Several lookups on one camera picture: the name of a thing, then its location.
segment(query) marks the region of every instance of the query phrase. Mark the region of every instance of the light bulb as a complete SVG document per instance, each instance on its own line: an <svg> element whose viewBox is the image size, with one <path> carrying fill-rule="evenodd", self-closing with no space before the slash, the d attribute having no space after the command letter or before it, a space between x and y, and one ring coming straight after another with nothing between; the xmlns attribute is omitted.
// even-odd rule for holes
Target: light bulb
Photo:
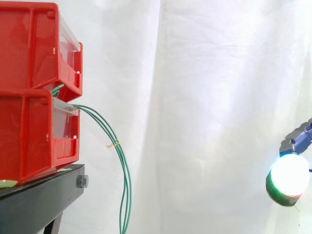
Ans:
<svg viewBox="0 0 312 234"><path fill-rule="evenodd" d="M309 163L299 155L287 154L280 157L271 168L274 186L289 196L301 195L309 182Z"/></svg>
<svg viewBox="0 0 312 234"><path fill-rule="evenodd" d="M309 182L309 163L302 156L287 154L271 167L266 189L276 203L282 206L296 204Z"/></svg>

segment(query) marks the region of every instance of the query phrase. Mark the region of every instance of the white fabric backdrop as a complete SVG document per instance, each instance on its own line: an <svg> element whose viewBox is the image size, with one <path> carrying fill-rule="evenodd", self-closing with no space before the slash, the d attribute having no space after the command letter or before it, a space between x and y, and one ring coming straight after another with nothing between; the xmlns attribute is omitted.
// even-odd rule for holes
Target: white fabric backdrop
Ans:
<svg viewBox="0 0 312 234"><path fill-rule="evenodd" d="M311 233L312 188L299 211L265 191L280 141L312 117L309 0L56 2L84 45L75 103L103 113L129 161L128 234ZM118 233L123 177L107 144L82 114L90 184L60 234Z"/></svg>

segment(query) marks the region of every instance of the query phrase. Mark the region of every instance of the red plastic drawer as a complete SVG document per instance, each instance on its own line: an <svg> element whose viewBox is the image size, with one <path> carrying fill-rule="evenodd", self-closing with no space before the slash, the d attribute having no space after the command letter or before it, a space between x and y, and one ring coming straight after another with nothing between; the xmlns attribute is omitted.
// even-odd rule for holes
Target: red plastic drawer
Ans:
<svg viewBox="0 0 312 234"><path fill-rule="evenodd" d="M48 90L0 90L0 180L23 184L79 159L79 118L55 137L55 106Z"/></svg>
<svg viewBox="0 0 312 234"><path fill-rule="evenodd" d="M82 44L54 3L0 1L0 88L53 89L66 102L82 95Z"/></svg>

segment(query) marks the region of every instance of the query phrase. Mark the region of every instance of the cable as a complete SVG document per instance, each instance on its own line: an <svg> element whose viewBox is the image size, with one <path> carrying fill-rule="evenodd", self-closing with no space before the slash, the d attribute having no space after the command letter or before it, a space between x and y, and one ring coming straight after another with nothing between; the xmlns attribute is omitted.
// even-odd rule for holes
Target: cable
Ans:
<svg viewBox="0 0 312 234"><path fill-rule="evenodd" d="M103 118L103 116L100 113L98 113L96 110L88 106L84 106L84 105L73 105L73 106L87 113L91 118L93 118L98 123L98 125L103 129L106 135L110 138L113 146L115 147L117 151L117 154L118 154L121 166L122 166L123 174L124 174L124 185L123 185L123 192L122 192L122 198L121 198L121 204L120 204L120 210L119 210L119 233L125 234L128 229L130 215L131 215L131 208L132 208L132 183L131 183L131 176L130 176L128 163L125 157L125 153L122 149L122 146L113 128ZM123 219L123 224L122 224L122 208L123 208L125 195L126 195L126 208L125 208L125 214L124 214L124 219Z"/></svg>
<svg viewBox="0 0 312 234"><path fill-rule="evenodd" d="M61 84L57 87L55 87L54 89L51 90L52 96L57 98L59 95L59 90L64 86L64 84Z"/></svg>

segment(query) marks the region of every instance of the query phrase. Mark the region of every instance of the green wire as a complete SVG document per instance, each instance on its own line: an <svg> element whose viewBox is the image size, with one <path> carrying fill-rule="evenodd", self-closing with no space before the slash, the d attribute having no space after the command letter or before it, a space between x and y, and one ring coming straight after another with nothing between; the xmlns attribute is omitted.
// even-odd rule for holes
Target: green wire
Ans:
<svg viewBox="0 0 312 234"><path fill-rule="evenodd" d="M52 96L53 97L58 97L59 95L59 90L64 86L64 84L60 84L59 86L55 87L54 89L51 90Z"/></svg>
<svg viewBox="0 0 312 234"><path fill-rule="evenodd" d="M109 123L103 118L103 116L101 114L99 114L97 111L95 111L94 109L87 107L87 106L83 106L83 105L73 105L73 106L83 110L85 113L87 113L89 116L91 116L99 124L99 126L104 130L104 132L107 134L107 136L110 138L110 140L112 141L112 143L114 145L116 145L118 143L117 136L116 136L113 128L109 125ZM105 126L105 124L95 114L91 113L90 111L88 111L86 109L89 109L89 110L95 112L107 124L107 126L112 131L114 136L112 136L109 129ZM119 232L120 232L120 234L125 234L127 229L128 229L130 215L131 215L132 183L131 183L131 176L130 176L128 163L127 163L127 160L125 158L125 154L124 154L124 151L123 151L121 145L119 144L119 145L115 146L115 149L117 151L119 160L120 160L121 165L122 165L123 173L124 173L124 186L123 186L123 193L122 193L122 199L121 199L120 210L119 210ZM123 207L125 193L127 193L126 210L125 210L124 222L123 222L122 229L121 229L122 207Z"/></svg>
<svg viewBox="0 0 312 234"><path fill-rule="evenodd" d="M112 131L112 133L114 134L115 138L117 139L117 136L113 130L113 128L110 126L110 124L106 121L106 119L103 118L103 116L97 112L96 110L92 109L91 107L88 107L88 106L84 106L84 105L75 105L76 107L83 107L83 108L86 108L86 109L89 109L93 112L95 112L106 124L107 126L110 128L110 130ZM130 176L130 171L129 171L129 167L128 167L128 163L127 163L127 160L124 156L124 151L121 147L121 145L118 145L117 148L119 148L119 150L122 152L123 154L123 158L124 158L124 163L125 163L125 166L127 168L127 173L128 173L128 177L129 177L129 187L130 187L130 194L132 194L132 183L131 183L131 176ZM130 195L130 198L127 199L127 204L126 204L126 214L128 213L127 215L127 219L124 219L124 222L123 222L123 230L122 230L122 233L125 233L124 230L127 230L128 228L128 225L129 225L129 217L130 217L130 214L131 214L131 207L132 207L132 196Z"/></svg>

